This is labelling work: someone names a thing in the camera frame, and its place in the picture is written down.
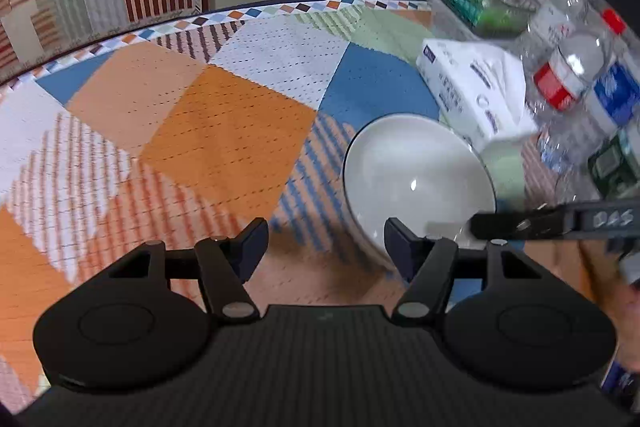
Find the green label water bottle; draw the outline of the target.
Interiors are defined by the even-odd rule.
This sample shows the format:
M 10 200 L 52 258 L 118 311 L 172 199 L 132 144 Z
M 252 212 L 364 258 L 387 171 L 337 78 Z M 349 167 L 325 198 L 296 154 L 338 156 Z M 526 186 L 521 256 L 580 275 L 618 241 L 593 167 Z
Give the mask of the green label water bottle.
M 559 204 L 639 196 L 639 118 L 620 128 L 582 167 L 559 177 Z

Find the blue label water bottle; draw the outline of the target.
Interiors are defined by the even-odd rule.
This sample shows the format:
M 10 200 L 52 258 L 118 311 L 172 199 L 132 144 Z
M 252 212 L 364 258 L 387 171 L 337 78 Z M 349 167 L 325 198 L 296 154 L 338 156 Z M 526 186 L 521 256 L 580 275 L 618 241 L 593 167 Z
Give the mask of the blue label water bottle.
M 582 165 L 634 117 L 639 105 L 639 54 L 627 52 L 588 89 L 567 114 L 541 133 L 542 163 L 556 173 Z

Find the red label water bottle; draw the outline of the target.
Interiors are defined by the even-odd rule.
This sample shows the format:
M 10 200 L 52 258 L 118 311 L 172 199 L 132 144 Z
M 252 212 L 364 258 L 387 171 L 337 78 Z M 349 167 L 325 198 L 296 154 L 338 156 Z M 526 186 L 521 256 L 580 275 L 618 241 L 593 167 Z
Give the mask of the red label water bottle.
M 626 23 L 604 0 L 544 0 L 518 42 L 538 124 L 574 107 L 612 62 Z

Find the colourful patchwork tablecloth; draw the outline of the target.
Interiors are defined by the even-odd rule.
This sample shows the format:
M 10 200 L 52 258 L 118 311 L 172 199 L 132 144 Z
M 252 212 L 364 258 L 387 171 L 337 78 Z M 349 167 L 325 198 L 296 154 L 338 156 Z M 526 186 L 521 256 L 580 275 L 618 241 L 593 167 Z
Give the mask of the colourful patchwork tablecloth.
M 268 303 L 379 303 L 398 276 L 347 228 L 347 144 L 393 113 L 436 118 L 414 68 L 422 1 L 319 0 L 208 14 L 22 76 L 1 103 L 1 402 L 23 426 L 190 425 L 212 384 L 46 413 L 37 317 L 126 250 L 269 222 L 248 287 Z

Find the white tissue box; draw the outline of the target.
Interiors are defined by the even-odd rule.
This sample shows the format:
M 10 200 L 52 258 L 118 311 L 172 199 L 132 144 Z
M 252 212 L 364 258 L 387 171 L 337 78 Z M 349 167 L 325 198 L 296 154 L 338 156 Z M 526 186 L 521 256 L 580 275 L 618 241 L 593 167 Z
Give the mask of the white tissue box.
M 521 60 L 484 42 L 425 39 L 416 69 L 449 126 L 478 153 L 538 133 Z

